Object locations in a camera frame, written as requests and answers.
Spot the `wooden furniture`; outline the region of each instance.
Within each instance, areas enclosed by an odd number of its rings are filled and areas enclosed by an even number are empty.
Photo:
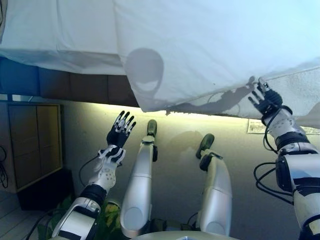
[[[8,188],[16,193],[62,168],[58,104],[0,102],[0,146]]]

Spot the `black cable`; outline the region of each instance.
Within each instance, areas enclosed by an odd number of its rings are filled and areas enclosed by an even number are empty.
[[[7,171],[2,164],[7,159],[7,152],[3,146],[0,146],[0,149],[3,152],[3,159],[0,159],[0,182],[4,189],[8,188],[9,178]]]
[[[267,148],[267,146],[266,146],[266,138],[265,138],[265,137],[263,137],[263,146],[264,146],[264,148],[265,148],[266,150],[272,151],[270,148]]]
[[[0,146],[0,149],[3,151],[3,159],[0,159],[0,163],[2,163],[7,159],[7,152],[3,146]]]
[[[266,125],[265,131],[264,131],[264,137],[263,140],[265,140],[266,144],[269,146],[270,150],[273,151],[275,154],[278,154],[278,151],[275,150],[271,144],[268,141],[268,132],[269,132],[269,127],[272,123],[272,121],[275,119],[275,117],[278,115],[278,113],[281,111],[281,109],[283,109],[283,106],[279,106],[279,109],[275,112],[275,114],[272,116],[272,118],[270,119],[270,121],[268,122],[268,124]]]
[[[197,214],[198,214],[198,212],[196,212],[196,213],[192,214],[192,215],[191,215],[191,217],[189,217],[188,222],[187,222],[186,224],[188,224],[188,225],[189,225],[189,223],[190,223],[191,219],[192,219],[195,215],[197,215]]]
[[[278,195],[278,194],[282,194],[282,195],[286,195],[286,196],[292,197],[292,194],[287,193],[287,192],[280,192],[280,191],[273,190],[273,189],[271,189],[271,188],[269,188],[269,187],[267,187],[267,186],[265,186],[264,184],[261,183],[261,180],[262,180],[265,176],[267,176],[268,174],[272,173],[276,168],[273,168],[273,169],[267,171],[267,172],[266,172],[265,174],[263,174],[261,177],[257,178],[257,173],[256,173],[256,172],[257,172],[257,169],[258,169],[259,167],[263,166],[263,165],[270,165],[270,164],[275,164],[275,163],[274,163],[274,162],[264,162],[264,163],[261,163],[261,164],[259,164],[258,166],[256,166],[256,167],[254,168],[253,175],[254,175],[254,178],[255,178],[255,180],[256,180],[255,186],[256,186],[259,190],[261,190],[261,191],[263,191],[263,192],[265,192],[265,193],[267,193],[267,194],[269,194],[269,195],[271,195],[271,196],[274,196],[274,197],[276,197],[276,198],[278,198],[278,199],[280,199],[280,200],[282,200],[282,201],[284,201],[284,202],[286,202],[286,203],[288,203],[288,204],[293,205],[294,203],[293,203],[292,201],[289,201],[289,200],[287,200],[286,198]]]
[[[275,162],[264,162],[264,163],[261,163],[261,164],[259,164],[258,166],[256,166],[256,167],[254,168],[254,170],[253,170],[253,176],[254,176],[255,181],[258,182],[258,184],[260,184],[262,187],[264,187],[265,189],[267,189],[267,190],[269,190],[269,191],[271,191],[271,192],[273,192],[273,193],[282,194],[282,195],[286,195],[286,196],[292,197],[292,194],[291,194],[291,193],[274,190],[274,189],[272,189],[272,188],[267,187],[266,185],[264,185],[264,184],[261,182],[261,180],[262,180],[263,178],[265,178],[267,175],[269,175],[269,174],[272,173],[274,170],[276,170],[276,168],[273,168],[273,169],[267,171],[267,172],[264,173],[260,178],[257,177],[257,170],[258,170],[258,168],[260,168],[260,167],[263,166],[263,165],[270,165],[270,164],[274,165],[274,164],[276,164],[276,163],[275,163]]]
[[[91,158],[89,161],[87,161],[85,164],[83,164],[83,165],[81,166],[80,170],[79,170],[79,173],[78,173],[79,180],[80,180],[81,184],[82,184],[84,187],[85,187],[86,185],[85,185],[84,182],[82,181],[81,171],[82,171],[82,169],[83,169],[86,165],[88,165],[89,163],[91,163],[91,162],[92,162],[93,160],[95,160],[97,157],[98,157],[98,155],[95,156],[95,157],[93,157],[93,158]]]
[[[28,233],[28,235],[26,236],[25,240],[29,240],[32,233],[34,232],[34,230],[36,229],[36,227],[38,226],[38,224],[40,223],[40,221],[45,217],[47,216],[48,214],[50,213],[53,213],[55,211],[65,211],[65,209],[63,208],[56,208],[56,209],[52,209],[52,210],[49,210],[47,211],[45,214],[43,214],[41,217],[38,218],[38,220],[35,222],[35,224],[33,225],[33,227],[31,228],[30,232]]]
[[[49,227],[49,224],[50,224],[51,220],[55,217],[55,215],[58,215],[58,214],[60,214],[61,217],[64,215],[64,214],[61,213],[61,212],[56,212],[55,214],[53,214],[53,215],[46,221],[46,223],[45,223],[45,225],[44,225],[44,229],[45,229],[45,231],[44,231],[45,239],[47,239],[48,227]]]

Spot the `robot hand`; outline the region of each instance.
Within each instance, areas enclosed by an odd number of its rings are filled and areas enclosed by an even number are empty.
[[[255,91],[252,91],[252,94],[255,96],[258,103],[253,100],[252,97],[248,97],[248,99],[262,115],[269,115],[279,109],[283,103],[279,93],[272,90],[261,78],[259,78],[257,89],[264,99],[262,99]]]
[[[125,111],[122,111],[119,114],[106,137],[108,143],[107,149],[98,151],[100,161],[94,168],[95,174],[89,180],[89,184],[100,185],[104,189],[109,190],[116,183],[116,168],[121,165],[121,161],[126,154],[123,146],[136,125],[136,122],[130,125],[134,116],[131,116],[126,122],[130,112],[127,112],[125,115],[124,113]]]
[[[136,125],[136,122],[134,122],[131,126],[129,126],[134,119],[134,116],[131,116],[126,122],[130,112],[128,111],[125,115],[124,113],[125,111],[122,111],[115,119],[115,122],[106,137],[106,141],[109,145],[115,145],[119,148],[122,148],[125,145],[132,129]]]

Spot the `white sheet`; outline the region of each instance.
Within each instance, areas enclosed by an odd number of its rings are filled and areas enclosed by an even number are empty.
[[[258,118],[247,101],[252,75],[269,80],[296,116],[318,109],[318,0],[113,1],[10,0],[0,55],[73,73],[127,74],[144,111]]]
[[[320,66],[318,0],[114,0],[114,5],[118,54],[144,111],[191,100],[199,105],[201,99],[195,99],[241,88],[252,75],[274,79],[275,87],[290,85],[292,76],[278,76]],[[297,79],[279,92],[301,116],[319,102],[320,88],[317,77]],[[235,101],[229,93],[223,111],[221,106],[206,111],[257,117],[246,98],[238,112],[242,98]],[[188,107],[185,112],[203,112]]]
[[[10,0],[0,55],[80,74],[124,75],[111,0]]]

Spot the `robot forearm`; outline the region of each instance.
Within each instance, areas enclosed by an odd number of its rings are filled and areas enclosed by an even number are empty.
[[[66,239],[92,240],[98,229],[98,218],[101,207],[109,190],[116,184],[116,169],[125,157],[124,146],[136,122],[130,125],[133,116],[126,122],[130,114],[116,118],[111,131],[107,135],[108,147],[98,152],[98,164],[94,174],[80,196],[73,202],[67,213],[55,227],[52,237]]]
[[[274,138],[278,155],[278,186],[293,196],[295,214],[301,227],[301,240],[320,238],[320,152],[305,131],[296,124],[292,111],[282,105],[281,96],[267,83],[258,84],[264,96],[252,92],[258,103],[249,100],[262,113],[266,133]]]

